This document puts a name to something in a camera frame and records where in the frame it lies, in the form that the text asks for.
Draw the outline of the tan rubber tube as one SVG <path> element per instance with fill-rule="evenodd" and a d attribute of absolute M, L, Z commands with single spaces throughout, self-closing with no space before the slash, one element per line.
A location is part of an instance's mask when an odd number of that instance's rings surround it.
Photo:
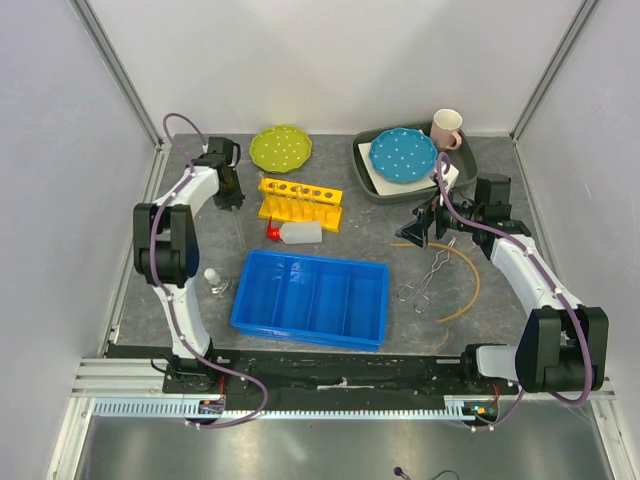
<path fill-rule="evenodd" d="M 400 302 L 396 298 L 398 290 L 407 283 L 416 285 L 427 273 L 440 248 L 451 251 L 451 259 L 435 274 L 427 294 L 430 304 L 423 314 L 413 309 L 414 299 Z M 427 266 L 419 271 L 419 275 L 400 285 L 394 294 L 394 300 L 406 306 L 409 312 L 434 324 L 445 325 L 465 316 L 476 304 L 481 293 L 481 275 L 478 267 L 469 255 L 458 248 L 457 239 L 452 238 L 445 243 L 430 243 L 426 247 Z"/>

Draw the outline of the metal crucible tongs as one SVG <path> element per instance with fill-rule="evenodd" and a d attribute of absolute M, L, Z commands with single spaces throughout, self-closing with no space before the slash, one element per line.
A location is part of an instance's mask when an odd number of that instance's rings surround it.
<path fill-rule="evenodd" d="M 427 289 L 432 282 L 435 274 L 441 267 L 451 259 L 451 251 L 440 248 L 435 254 L 431 267 L 424 277 L 416 284 L 407 283 L 403 285 L 397 292 L 396 298 L 400 302 L 407 302 L 414 299 L 413 309 L 417 314 L 423 314 L 430 304 L 430 298 Z"/>

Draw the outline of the white wash bottle red cap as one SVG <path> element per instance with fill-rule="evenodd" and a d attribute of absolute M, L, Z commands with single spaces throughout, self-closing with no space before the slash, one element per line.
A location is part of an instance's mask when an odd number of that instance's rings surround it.
<path fill-rule="evenodd" d="M 288 245 L 316 244 L 322 242 L 322 224 L 319 221 L 285 222 L 276 227 L 269 218 L 266 237 Z"/>

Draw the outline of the round glass flask white stopper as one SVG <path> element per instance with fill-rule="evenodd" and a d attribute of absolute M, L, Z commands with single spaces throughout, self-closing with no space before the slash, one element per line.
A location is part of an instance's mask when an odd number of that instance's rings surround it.
<path fill-rule="evenodd" d="M 203 276 L 213 295 L 222 295 L 231 286 L 231 281 L 214 268 L 206 268 Z"/>

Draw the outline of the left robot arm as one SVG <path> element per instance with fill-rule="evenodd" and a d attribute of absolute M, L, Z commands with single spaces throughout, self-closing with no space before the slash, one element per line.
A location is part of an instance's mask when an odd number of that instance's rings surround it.
<path fill-rule="evenodd" d="M 195 216 L 211 200 L 225 211 L 245 200 L 237 165 L 241 147 L 226 137 L 211 137 L 198 158 L 188 163 L 167 193 L 133 210 L 134 268 L 152 286 L 170 326 L 172 354 L 194 360 L 185 382 L 208 393 L 219 382 L 219 369 L 207 360 L 213 342 L 201 318 L 194 286 L 200 264 Z"/>

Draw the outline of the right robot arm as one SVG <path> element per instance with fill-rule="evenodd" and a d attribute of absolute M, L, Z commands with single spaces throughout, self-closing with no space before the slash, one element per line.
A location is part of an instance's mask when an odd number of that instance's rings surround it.
<path fill-rule="evenodd" d="M 528 393 L 578 400 L 599 390 L 605 379 L 609 320 L 599 307 L 572 295 L 538 252 L 530 230 L 511 216 L 511 180 L 488 174 L 476 181 L 472 200 L 455 203 L 435 192 L 413 211 L 414 220 L 396 235 L 424 248 L 428 236 L 466 232 L 502 273 L 528 318 L 515 346 L 473 345 L 458 368 L 458 381 L 477 394 L 494 378 L 514 381 Z"/>

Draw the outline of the white square board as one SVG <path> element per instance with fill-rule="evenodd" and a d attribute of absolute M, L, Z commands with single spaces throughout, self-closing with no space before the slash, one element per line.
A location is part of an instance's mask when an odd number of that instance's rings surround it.
<path fill-rule="evenodd" d="M 410 193 L 435 186 L 435 144 L 421 129 L 397 127 L 380 133 L 364 154 L 371 179 L 381 196 Z"/>

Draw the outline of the yellow test tube rack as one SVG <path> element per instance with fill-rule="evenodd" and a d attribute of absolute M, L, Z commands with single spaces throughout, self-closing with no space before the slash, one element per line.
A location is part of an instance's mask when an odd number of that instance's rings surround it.
<path fill-rule="evenodd" d="M 259 218 L 281 223 L 318 221 L 324 230 L 340 232 L 342 190 L 270 177 L 262 177 L 258 189 L 263 195 Z"/>

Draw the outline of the blue polka dot plate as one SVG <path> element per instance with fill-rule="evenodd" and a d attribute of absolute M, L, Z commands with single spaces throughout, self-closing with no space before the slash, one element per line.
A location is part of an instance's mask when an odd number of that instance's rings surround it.
<path fill-rule="evenodd" d="M 426 178 L 435 169 L 437 156 L 438 150 L 429 136 L 402 127 L 380 133 L 371 142 L 368 153 L 373 170 L 396 184 Z"/>

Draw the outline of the green polka dot plate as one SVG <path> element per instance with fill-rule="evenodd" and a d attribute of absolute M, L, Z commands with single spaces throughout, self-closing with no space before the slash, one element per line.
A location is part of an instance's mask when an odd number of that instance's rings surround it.
<path fill-rule="evenodd" d="M 276 125 L 258 133 L 251 141 L 253 163 L 267 173 L 285 174 L 299 169 L 312 153 L 312 141 L 293 125 Z"/>

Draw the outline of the dark grey tray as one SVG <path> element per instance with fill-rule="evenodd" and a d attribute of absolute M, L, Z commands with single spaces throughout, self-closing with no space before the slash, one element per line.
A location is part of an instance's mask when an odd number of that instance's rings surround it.
<path fill-rule="evenodd" d="M 435 191 L 435 184 L 429 178 L 417 181 L 415 184 L 391 183 L 377 174 L 368 158 L 371 142 L 383 131 L 392 129 L 392 126 L 368 130 L 357 134 L 353 140 L 354 168 L 359 182 L 369 200 L 379 205 L 399 204 L 414 200 L 424 199 Z M 449 150 L 450 162 L 459 170 L 456 186 L 457 190 L 465 189 L 472 185 L 478 175 L 478 165 L 463 132 L 462 144 L 457 150 Z"/>

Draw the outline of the pink mug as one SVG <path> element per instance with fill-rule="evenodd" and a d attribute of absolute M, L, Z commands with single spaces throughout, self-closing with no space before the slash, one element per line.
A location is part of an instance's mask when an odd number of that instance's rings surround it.
<path fill-rule="evenodd" d="M 433 116 L 430 138 L 441 151 L 457 150 L 462 144 L 462 124 L 462 116 L 457 111 L 440 109 Z"/>

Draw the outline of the blue divided plastic bin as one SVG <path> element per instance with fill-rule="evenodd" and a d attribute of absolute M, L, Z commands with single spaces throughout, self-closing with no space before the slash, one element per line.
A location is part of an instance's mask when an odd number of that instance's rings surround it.
<path fill-rule="evenodd" d="M 253 249 L 231 325 L 249 336 L 375 352 L 388 306 L 384 263 Z"/>

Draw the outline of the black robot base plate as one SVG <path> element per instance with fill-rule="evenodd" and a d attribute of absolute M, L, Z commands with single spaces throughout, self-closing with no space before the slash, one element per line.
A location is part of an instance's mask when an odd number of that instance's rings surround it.
<path fill-rule="evenodd" d="M 166 361 L 166 393 L 220 394 L 233 407 L 426 407 L 445 397 L 493 399 L 514 395 L 505 380 L 482 377 L 463 356 L 373 355 L 222 350 L 213 360 L 224 372 L 196 360 L 179 360 L 154 347 L 152 360 Z"/>

